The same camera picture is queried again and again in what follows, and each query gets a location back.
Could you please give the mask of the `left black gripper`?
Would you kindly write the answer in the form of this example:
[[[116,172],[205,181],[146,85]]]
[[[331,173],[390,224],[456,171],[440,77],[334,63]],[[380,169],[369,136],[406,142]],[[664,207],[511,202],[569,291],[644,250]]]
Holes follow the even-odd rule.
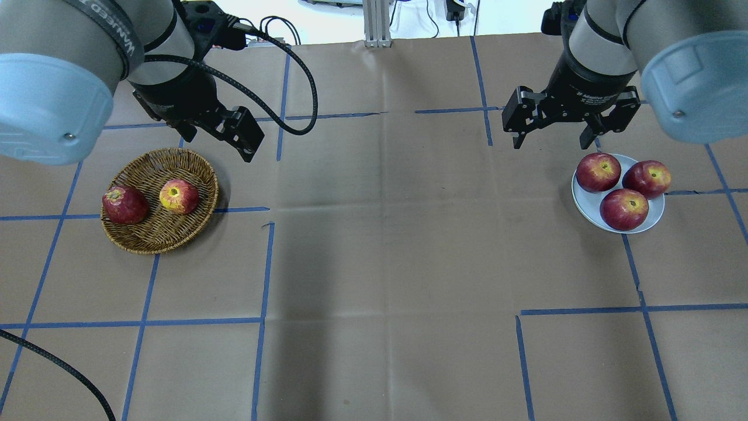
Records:
[[[185,142],[192,142],[198,128],[229,144],[250,163],[262,141],[264,131],[251,111],[238,106],[227,109],[217,99],[216,70],[204,64],[188,65],[174,79],[157,84],[130,81],[133,96],[153,120],[163,120],[179,133]]]

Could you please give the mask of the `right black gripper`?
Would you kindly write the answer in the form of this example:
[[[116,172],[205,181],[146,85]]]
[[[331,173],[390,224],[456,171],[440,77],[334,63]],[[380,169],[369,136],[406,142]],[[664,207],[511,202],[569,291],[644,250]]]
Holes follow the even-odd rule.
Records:
[[[627,87],[633,75],[599,74],[572,56],[560,56],[544,91],[516,87],[501,114],[503,130],[512,136],[513,149],[518,150],[528,133],[550,125],[548,117],[583,120],[587,127],[579,143],[587,150],[597,137],[623,132],[638,112],[638,89]],[[603,115],[612,105],[610,113]]]

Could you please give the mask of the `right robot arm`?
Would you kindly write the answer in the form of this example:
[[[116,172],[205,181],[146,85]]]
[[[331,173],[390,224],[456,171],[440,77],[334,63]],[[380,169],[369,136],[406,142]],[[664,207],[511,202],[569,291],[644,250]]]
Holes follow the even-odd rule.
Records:
[[[519,86],[502,112],[513,146],[554,123],[586,124],[582,149],[624,131],[641,103],[668,137],[746,135],[745,1],[563,1],[541,21],[563,53],[543,91]]]

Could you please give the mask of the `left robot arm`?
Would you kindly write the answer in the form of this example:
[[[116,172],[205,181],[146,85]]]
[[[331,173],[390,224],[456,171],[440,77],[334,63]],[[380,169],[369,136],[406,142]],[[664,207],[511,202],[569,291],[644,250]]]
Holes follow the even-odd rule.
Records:
[[[67,165],[87,157],[126,81],[155,122],[184,141],[198,130],[250,162],[264,132],[217,99],[211,48],[245,48],[237,17],[213,1],[3,1],[1,151]]]

